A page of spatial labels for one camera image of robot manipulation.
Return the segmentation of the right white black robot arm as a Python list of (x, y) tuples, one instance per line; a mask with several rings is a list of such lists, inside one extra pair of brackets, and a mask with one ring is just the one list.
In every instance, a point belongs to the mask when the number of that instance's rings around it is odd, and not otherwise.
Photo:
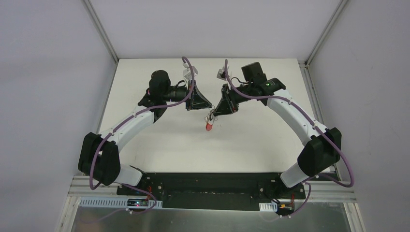
[(304, 148), (296, 163), (284, 171), (274, 185), (276, 195), (287, 198), (294, 186), (340, 161), (341, 132), (309, 116), (279, 79), (266, 77), (260, 63), (251, 63), (241, 70), (245, 83), (238, 87), (232, 85), (227, 66), (219, 70), (217, 78), (226, 83), (221, 88), (221, 100), (213, 115), (231, 115), (239, 110), (240, 103), (257, 100), (277, 113), (295, 132)]

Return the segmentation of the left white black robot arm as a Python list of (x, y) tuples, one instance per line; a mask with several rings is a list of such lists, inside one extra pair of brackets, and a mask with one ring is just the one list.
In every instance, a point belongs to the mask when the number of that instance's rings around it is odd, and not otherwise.
[(212, 103), (198, 90), (197, 74), (195, 67), (187, 68), (183, 72), (184, 80), (173, 86), (166, 71), (154, 71), (148, 89), (133, 111), (107, 130), (99, 134), (90, 132), (84, 137), (78, 170), (91, 175), (99, 184), (127, 184), (135, 195), (143, 195), (147, 191), (143, 172), (121, 163), (119, 153), (139, 132), (154, 124), (171, 104), (183, 103), (188, 111), (212, 108)]

